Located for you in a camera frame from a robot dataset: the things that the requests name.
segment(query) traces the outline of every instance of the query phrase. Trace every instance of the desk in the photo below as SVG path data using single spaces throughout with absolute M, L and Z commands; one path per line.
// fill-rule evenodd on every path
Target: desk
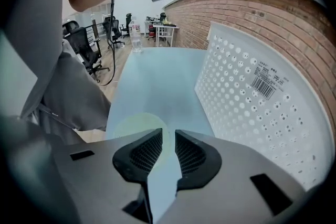
M 160 24 L 161 22 L 159 20 L 153 20 L 153 21 L 150 21 L 150 20 L 146 20 L 144 21 L 145 23 L 145 37 L 148 37 L 147 34 L 149 34 L 149 24 Z
M 143 48 L 131 53 L 116 88 L 107 122 L 107 139 L 116 126 L 136 113 L 152 113 L 176 129 L 214 136 L 195 93 L 205 50 Z
M 173 38 L 174 38 L 174 30 L 178 29 L 177 26 L 166 26 L 166 25 L 153 25 L 156 28 L 156 46 L 159 46 L 159 38 L 166 38 L 166 46 L 167 46 L 167 38 L 171 38 L 170 47 L 173 46 Z

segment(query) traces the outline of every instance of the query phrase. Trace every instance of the person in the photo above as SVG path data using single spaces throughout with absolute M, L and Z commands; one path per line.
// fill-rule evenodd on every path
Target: person
M 105 0 L 69 0 L 78 12 Z M 105 130 L 110 102 L 62 40 L 62 0 L 17 0 L 5 34 L 37 76 L 20 117 L 65 144 L 84 143 L 74 131 Z

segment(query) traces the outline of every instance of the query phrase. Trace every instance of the office chair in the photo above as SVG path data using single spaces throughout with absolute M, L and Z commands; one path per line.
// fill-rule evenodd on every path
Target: office chair
M 132 14 L 131 13 L 127 13 L 126 14 L 126 27 L 124 27 L 124 25 L 121 25 L 122 27 L 120 27 L 120 31 L 121 32 L 123 32 L 123 31 L 127 32 L 127 34 L 125 34 L 125 35 L 122 36 L 123 38 L 130 35 L 130 31 L 128 29 L 128 25 L 131 22 L 131 17 L 132 17 Z
M 98 61 L 98 59 L 101 58 L 101 52 L 98 42 L 98 51 L 93 51 L 88 41 L 86 29 L 83 27 L 79 27 L 73 30 L 69 36 L 65 37 L 65 39 L 69 41 L 74 52 L 81 55 L 86 70 L 89 72 L 89 74 L 93 74 L 95 80 L 99 83 L 100 80 L 97 78 L 96 72 L 104 69 L 110 71 L 110 68 L 102 67 L 101 61 Z
M 163 12 L 163 13 L 160 14 L 160 21 L 161 22 L 164 21 L 166 18 L 167 18 L 166 13 Z
M 112 31 L 114 33 L 114 36 L 112 36 L 112 43 L 116 45 L 116 47 L 118 47 L 118 43 L 123 43 L 125 45 L 125 42 L 119 41 L 117 40 L 118 38 L 121 37 L 121 32 L 118 29 L 118 25 L 119 25 L 119 20 L 114 20 L 113 21 L 113 27 L 112 27 Z M 109 34 L 109 26 L 110 26 L 110 22 L 104 22 L 103 23 L 103 27 L 106 33 L 106 37 Z
M 153 23 L 148 25 L 148 31 L 149 31 L 149 37 L 150 38 L 156 38 L 156 28 L 153 26 Z
M 66 35 L 70 34 L 71 31 L 79 28 L 79 24 L 75 20 L 71 20 L 71 21 L 63 24 L 62 28 L 63 28 L 63 37 L 65 37 Z
M 105 17 L 104 22 L 109 22 L 111 19 L 111 16 Z

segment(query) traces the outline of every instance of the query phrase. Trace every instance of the wooden floor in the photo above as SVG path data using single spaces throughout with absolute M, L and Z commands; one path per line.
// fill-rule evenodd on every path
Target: wooden floor
M 124 39 L 119 39 L 120 41 L 125 42 L 124 47 L 119 47 L 116 49 L 115 53 L 115 75 L 111 83 L 107 86 L 102 86 L 101 90 L 106 95 L 106 97 L 112 101 L 114 91 L 117 88 L 118 81 L 121 75 L 121 72 L 124 68 L 126 60 L 131 52 L 132 45 L 131 40 L 129 37 L 125 37 Z M 155 39 L 148 40 L 145 37 L 141 38 L 143 47 L 154 47 L 155 46 Z M 110 81 L 113 75 L 113 56 L 112 50 L 108 48 L 108 44 L 106 40 L 102 40 L 99 42 L 102 58 L 102 66 L 109 67 L 110 71 L 108 70 L 101 70 L 97 72 L 97 77 L 100 80 L 100 85 L 105 85 L 107 82 Z M 92 130 L 92 131 L 85 131 L 85 132 L 77 132 L 87 143 L 90 142 L 97 142 L 105 139 L 105 132 L 99 130 Z

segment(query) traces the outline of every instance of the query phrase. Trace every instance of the curved brick wall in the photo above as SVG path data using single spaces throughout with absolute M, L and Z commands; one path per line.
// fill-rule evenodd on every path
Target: curved brick wall
M 180 0 L 165 8 L 175 44 L 206 49 L 211 21 L 247 32 L 290 60 L 319 95 L 335 134 L 336 33 L 312 0 Z

